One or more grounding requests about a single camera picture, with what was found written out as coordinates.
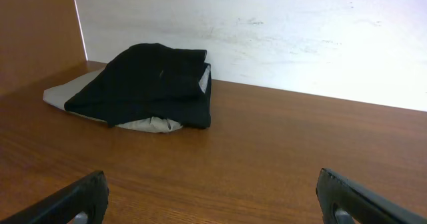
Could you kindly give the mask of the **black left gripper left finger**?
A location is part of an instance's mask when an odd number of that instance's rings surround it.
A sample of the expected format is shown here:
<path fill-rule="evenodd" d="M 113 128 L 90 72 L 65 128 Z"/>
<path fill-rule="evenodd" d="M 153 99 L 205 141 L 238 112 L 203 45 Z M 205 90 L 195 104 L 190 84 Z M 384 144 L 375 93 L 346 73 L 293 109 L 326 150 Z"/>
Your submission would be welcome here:
<path fill-rule="evenodd" d="M 68 223 L 78 214 L 87 223 L 101 224 L 108 206 L 109 188 L 103 171 L 94 171 L 26 209 L 1 220 L 1 224 Z"/>

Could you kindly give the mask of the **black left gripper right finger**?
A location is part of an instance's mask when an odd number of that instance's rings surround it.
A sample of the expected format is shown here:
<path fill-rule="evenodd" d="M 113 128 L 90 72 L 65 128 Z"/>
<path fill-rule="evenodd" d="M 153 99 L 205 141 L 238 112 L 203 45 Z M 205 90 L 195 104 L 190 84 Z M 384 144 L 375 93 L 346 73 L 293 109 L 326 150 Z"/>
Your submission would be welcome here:
<path fill-rule="evenodd" d="M 327 168 L 320 171 L 316 195 L 326 224 L 426 222 L 426 218 Z"/>

